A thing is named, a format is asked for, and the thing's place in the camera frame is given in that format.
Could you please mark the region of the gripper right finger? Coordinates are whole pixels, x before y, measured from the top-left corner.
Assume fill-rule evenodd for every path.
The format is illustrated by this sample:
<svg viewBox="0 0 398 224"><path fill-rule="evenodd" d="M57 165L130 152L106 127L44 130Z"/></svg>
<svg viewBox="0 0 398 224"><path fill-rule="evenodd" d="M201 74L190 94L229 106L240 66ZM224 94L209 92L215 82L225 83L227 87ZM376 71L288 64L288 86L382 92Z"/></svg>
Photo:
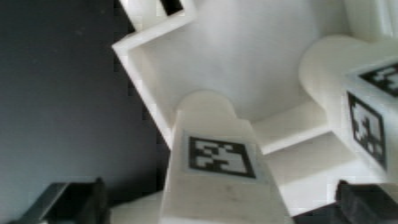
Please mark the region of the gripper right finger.
<svg viewBox="0 0 398 224"><path fill-rule="evenodd" d="M334 202L293 217L295 224L398 224L398 183L339 181Z"/></svg>

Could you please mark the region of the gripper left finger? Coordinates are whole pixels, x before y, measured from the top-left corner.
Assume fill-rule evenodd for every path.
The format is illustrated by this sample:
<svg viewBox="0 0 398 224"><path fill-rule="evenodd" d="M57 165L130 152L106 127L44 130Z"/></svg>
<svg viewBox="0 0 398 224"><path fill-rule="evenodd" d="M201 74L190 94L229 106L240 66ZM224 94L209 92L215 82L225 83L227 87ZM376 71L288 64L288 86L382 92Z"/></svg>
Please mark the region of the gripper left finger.
<svg viewBox="0 0 398 224"><path fill-rule="evenodd" d="M110 224L103 180L53 183L19 218L19 224Z"/></svg>

